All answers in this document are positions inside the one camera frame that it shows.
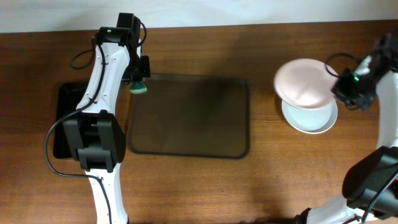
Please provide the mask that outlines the white plate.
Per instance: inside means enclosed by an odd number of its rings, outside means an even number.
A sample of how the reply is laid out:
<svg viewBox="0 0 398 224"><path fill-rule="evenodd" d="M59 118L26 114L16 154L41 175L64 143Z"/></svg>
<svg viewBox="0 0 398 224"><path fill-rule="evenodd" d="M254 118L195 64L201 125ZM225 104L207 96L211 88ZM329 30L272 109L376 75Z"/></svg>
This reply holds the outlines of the white plate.
<svg viewBox="0 0 398 224"><path fill-rule="evenodd" d="M300 58L281 66L274 76L274 89L286 103L302 109L324 108L335 100L331 88L336 77L318 60Z"/></svg>
<svg viewBox="0 0 398 224"><path fill-rule="evenodd" d="M293 127L294 129L306 133L306 134L321 134L321 133L325 133L327 131L329 131L336 123L337 117L330 117L330 119L326 122L325 125L323 125L322 127L318 128L318 129L314 129L314 130L309 130L308 128L304 128L303 126L299 125L298 122L294 121L294 120L290 120L287 121L291 127Z"/></svg>

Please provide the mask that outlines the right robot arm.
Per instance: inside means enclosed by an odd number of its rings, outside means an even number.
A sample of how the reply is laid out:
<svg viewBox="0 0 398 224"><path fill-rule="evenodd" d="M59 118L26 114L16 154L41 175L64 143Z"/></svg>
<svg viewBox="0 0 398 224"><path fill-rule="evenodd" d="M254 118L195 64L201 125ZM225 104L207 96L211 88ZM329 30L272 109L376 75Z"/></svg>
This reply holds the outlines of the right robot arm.
<svg viewBox="0 0 398 224"><path fill-rule="evenodd" d="M349 110L379 102L376 150L345 175L342 194L317 208L307 208L293 224L367 223L397 217L397 34L378 39L370 53L345 69L331 88Z"/></svg>

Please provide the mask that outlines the green scrubbing sponge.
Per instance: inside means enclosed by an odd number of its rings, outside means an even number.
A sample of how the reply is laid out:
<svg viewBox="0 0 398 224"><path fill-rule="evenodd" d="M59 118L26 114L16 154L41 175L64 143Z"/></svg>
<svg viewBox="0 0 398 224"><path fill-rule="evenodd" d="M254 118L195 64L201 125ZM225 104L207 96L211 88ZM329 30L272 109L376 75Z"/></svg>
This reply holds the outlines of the green scrubbing sponge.
<svg viewBox="0 0 398 224"><path fill-rule="evenodd" d="M132 82L129 91L132 94L143 94L147 91L147 87L143 82Z"/></svg>

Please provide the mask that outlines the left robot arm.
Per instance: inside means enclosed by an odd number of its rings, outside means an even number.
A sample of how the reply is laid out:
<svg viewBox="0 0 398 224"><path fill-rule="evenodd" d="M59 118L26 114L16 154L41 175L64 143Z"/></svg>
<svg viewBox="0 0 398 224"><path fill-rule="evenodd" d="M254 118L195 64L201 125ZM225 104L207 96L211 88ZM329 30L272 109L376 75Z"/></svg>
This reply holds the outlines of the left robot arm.
<svg viewBox="0 0 398 224"><path fill-rule="evenodd" d="M95 61L88 86L76 110L62 119L72 158L90 181L97 223L128 223L120 183L126 137L115 117L121 84L132 94L145 93L150 63L141 54L144 24L131 13L119 13L116 27L101 27L92 38Z"/></svg>

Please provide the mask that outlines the white plate top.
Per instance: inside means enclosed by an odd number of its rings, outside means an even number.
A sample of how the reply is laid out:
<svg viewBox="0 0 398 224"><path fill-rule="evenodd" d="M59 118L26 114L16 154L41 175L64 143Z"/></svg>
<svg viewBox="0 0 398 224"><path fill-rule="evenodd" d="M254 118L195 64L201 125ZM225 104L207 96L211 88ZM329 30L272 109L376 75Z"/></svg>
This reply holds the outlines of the white plate top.
<svg viewBox="0 0 398 224"><path fill-rule="evenodd" d="M281 66L274 76L274 89L286 103L302 109L324 108L335 100L331 88L336 77L318 60L300 58Z"/></svg>

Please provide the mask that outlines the pale blue plate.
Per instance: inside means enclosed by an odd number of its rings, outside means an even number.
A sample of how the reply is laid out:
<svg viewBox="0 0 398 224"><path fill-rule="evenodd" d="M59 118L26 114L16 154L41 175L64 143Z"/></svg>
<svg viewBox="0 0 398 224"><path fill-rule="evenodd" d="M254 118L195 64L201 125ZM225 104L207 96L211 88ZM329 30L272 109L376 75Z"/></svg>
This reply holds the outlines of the pale blue plate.
<svg viewBox="0 0 398 224"><path fill-rule="evenodd" d="M338 107L335 101L332 101L324 108L316 108L315 110L294 107L287 102L282 101L281 108L286 122L292 119L309 130L322 127L331 116L338 117Z"/></svg>

